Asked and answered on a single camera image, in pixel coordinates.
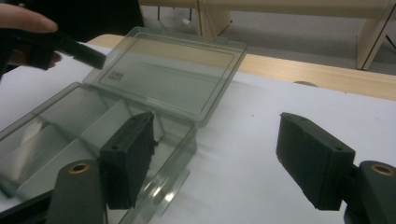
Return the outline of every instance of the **hand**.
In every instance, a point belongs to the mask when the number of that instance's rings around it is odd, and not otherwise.
[[[0,3],[0,28],[19,29],[32,33],[52,33],[58,30],[58,25],[45,16],[23,7]],[[15,65],[26,64],[28,48],[14,49],[8,63]],[[49,67],[55,66],[62,59],[54,53]]]

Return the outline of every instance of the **white table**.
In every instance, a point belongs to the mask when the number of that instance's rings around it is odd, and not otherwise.
[[[6,74],[0,130],[90,70],[64,58],[48,72],[19,68]],[[344,211],[315,210],[277,161],[281,112],[311,119],[354,148],[355,164],[396,164],[396,102],[237,73],[197,134],[189,178],[164,215],[150,223],[343,223]]]

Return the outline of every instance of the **brass insert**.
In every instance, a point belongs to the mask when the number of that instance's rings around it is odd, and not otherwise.
[[[79,163],[79,164],[72,166],[69,170],[69,173],[72,175],[81,174],[81,173],[87,171],[88,169],[90,169],[89,164]]]
[[[373,164],[371,168],[381,175],[396,175],[395,170],[387,165]]]

